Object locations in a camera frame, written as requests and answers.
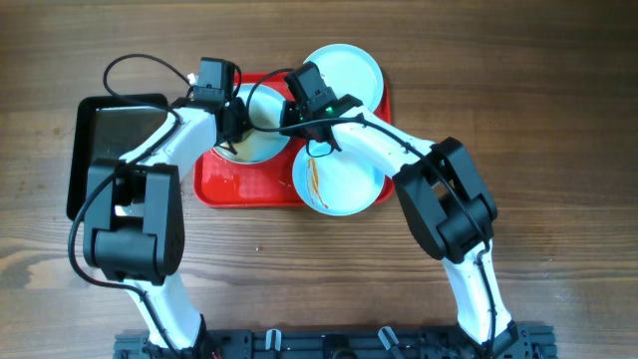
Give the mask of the light blue plate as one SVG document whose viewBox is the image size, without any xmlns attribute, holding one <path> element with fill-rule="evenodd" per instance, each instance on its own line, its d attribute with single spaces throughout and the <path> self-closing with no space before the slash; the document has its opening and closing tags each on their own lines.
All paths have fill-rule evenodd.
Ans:
<svg viewBox="0 0 638 359">
<path fill-rule="evenodd" d="M 381 194 L 386 177 L 353 153 L 331 151 L 328 144 L 311 142 L 295 157 L 292 181 L 312 209 L 346 216 L 369 207 Z"/>
<path fill-rule="evenodd" d="M 285 99 L 272 88 L 260 85 L 254 92 L 249 106 L 250 119 L 262 128 L 278 128 Z M 250 130 L 243 141 L 233 144 L 237 151 L 232 152 L 221 147 L 213 150 L 222 158 L 241 165 L 253 165 L 266 162 L 281 153 L 289 138 L 278 132 L 260 132 Z"/>
<path fill-rule="evenodd" d="M 371 111 L 381 104 L 385 82 L 379 64 L 363 49 L 350 44 L 331 44 L 315 50 L 312 62 L 338 98 L 352 95 Z"/>
</svg>

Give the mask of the light blue plate bottom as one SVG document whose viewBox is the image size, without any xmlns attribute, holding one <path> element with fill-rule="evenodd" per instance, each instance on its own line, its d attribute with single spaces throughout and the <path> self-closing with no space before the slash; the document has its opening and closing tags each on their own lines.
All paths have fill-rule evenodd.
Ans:
<svg viewBox="0 0 638 359">
<path fill-rule="evenodd" d="M 369 207 L 381 194 L 386 177 L 353 153 L 331 151 L 328 144 L 311 142 L 295 157 L 292 181 L 312 209 L 346 216 Z"/>
</svg>

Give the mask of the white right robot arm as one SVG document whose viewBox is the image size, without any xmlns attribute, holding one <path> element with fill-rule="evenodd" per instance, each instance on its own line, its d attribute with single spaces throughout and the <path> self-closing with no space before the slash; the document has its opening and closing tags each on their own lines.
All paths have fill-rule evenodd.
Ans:
<svg viewBox="0 0 638 359">
<path fill-rule="evenodd" d="M 318 116 L 288 101 L 280 123 L 284 135 L 351 153 L 390 178 L 413 238 L 444 266 L 471 344 L 494 358 L 515 342 L 492 263 L 497 208 L 461 142 L 412 137 L 352 97 Z"/>
</svg>

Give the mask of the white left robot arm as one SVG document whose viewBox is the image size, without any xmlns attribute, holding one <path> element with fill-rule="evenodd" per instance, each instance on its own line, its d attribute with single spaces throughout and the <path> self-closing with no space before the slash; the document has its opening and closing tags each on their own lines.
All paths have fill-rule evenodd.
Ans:
<svg viewBox="0 0 638 359">
<path fill-rule="evenodd" d="M 68 249 L 84 234 L 87 263 L 103 271 L 105 288 L 126 291 L 149 328 L 143 351 L 155 358 L 211 358 L 214 343 L 177 271 L 184 249 L 182 176 L 202 154 L 243 130 L 248 112 L 240 98 L 222 102 L 164 96 L 90 97 L 78 110 L 82 129 L 98 113 L 155 108 L 164 123 L 117 159 L 86 167 L 85 200 L 70 199 Z"/>
</svg>

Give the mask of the red serving tray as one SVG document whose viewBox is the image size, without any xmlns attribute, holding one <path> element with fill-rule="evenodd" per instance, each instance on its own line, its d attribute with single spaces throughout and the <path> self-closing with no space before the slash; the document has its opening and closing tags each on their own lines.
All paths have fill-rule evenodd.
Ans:
<svg viewBox="0 0 638 359">
<path fill-rule="evenodd" d="M 247 96 L 254 83 L 262 79 L 266 73 L 247 73 L 242 75 L 240 95 Z M 263 93 L 265 87 L 292 100 L 279 74 L 266 80 L 257 93 Z M 380 105 L 374 114 L 382 121 L 391 124 L 390 90 L 387 83 Z M 305 143 L 302 140 L 284 137 L 288 141 L 283 151 L 274 158 L 256 165 L 240 165 L 224 159 L 211 149 L 202 155 L 193 168 L 193 190 L 198 199 L 211 207 L 268 207 L 268 206 L 301 206 L 304 201 L 297 194 L 292 180 L 293 162 Z M 373 204 L 382 203 L 391 196 L 394 185 L 385 178 Z"/>
</svg>

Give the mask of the black water tray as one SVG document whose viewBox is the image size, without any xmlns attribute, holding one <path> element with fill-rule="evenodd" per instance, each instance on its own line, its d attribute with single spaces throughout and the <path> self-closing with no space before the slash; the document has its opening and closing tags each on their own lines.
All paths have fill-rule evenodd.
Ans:
<svg viewBox="0 0 638 359">
<path fill-rule="evenodd" d="M 67 217 L 76 218 L 85 197 L 90 164 L 116 160 L 134 150 L 166 120 L 167 99 L 162 94 L 134 95 L 143 107 L 114 97 L 89 97 L 78 107 L 70 171 Z"/>
</svg>

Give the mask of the light blue plate top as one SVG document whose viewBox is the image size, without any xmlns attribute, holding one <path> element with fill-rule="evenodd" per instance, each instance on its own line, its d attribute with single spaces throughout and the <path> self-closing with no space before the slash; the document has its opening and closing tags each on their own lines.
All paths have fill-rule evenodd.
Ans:
<svg viewBox="0 0 638 359">
<path fill-rule="evenodd" d="M 379 64 L 363 49 L 350 44 L 331 44 L 315 50 L 312 62 L 338 98 L 352 95 L 371 111 L 381 104 L 385 82 Z"/>
</svg>

